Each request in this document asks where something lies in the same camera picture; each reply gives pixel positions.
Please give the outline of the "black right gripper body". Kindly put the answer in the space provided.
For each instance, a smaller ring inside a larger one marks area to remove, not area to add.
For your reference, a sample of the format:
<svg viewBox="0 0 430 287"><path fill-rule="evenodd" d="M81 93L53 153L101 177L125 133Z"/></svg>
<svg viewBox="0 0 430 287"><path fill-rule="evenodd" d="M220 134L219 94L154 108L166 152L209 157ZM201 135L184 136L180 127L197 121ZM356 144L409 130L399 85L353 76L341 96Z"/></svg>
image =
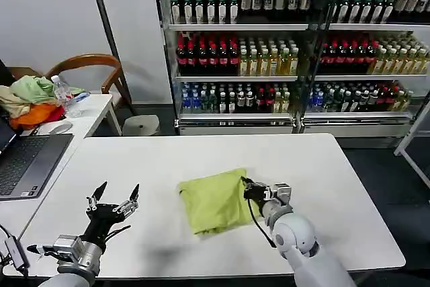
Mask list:
<svg viewBox="0 0 430 287"><path fill-rule="evenodd" d="M243 194L244 199L254 202L267 201L270 198L269 186L255 182L247 194Z"/></svg>

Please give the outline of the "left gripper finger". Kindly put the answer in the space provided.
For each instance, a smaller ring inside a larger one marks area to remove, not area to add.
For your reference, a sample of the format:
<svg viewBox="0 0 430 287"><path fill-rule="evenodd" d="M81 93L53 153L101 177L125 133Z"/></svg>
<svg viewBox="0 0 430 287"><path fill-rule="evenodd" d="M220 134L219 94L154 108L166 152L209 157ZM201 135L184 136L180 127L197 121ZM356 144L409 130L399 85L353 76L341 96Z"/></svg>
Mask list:
<svg viewBox="0 0 430 287"><path fill-rule="evenodd" d="M136 184L130 197L119 206L114 208L114 213L124 216L130 216L138 208L138 193L140 184Z"/></svg>
<svg viewBox="0 0 430 287"><path fill-rule="evenodd" d="M100 201L100 198L102 197L107 184L108 183L106 181L103 182L98 188L95 189L91 196L87 196L88 212L95 211L97 209L97 204Z"/></svg>

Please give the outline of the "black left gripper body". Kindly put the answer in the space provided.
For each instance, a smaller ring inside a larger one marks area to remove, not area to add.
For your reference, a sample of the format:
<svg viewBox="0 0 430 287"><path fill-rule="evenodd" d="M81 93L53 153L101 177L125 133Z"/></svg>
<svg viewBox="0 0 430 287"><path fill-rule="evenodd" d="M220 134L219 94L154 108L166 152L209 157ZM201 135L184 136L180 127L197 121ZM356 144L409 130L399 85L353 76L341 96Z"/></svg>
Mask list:
<svg viewBox="0 0 430 287"><path fill-rule="evenodd" d="M82 242L106 244L108 240L131 227L130 225L127 225L120 229L111 231L111 228L115 224L124 222L129 217L114 213L114 208L117 206L119 205L98 204L95 211L87 211L87 216L89 217L90 222L85 229L85 232L80 236Z"/></svg>

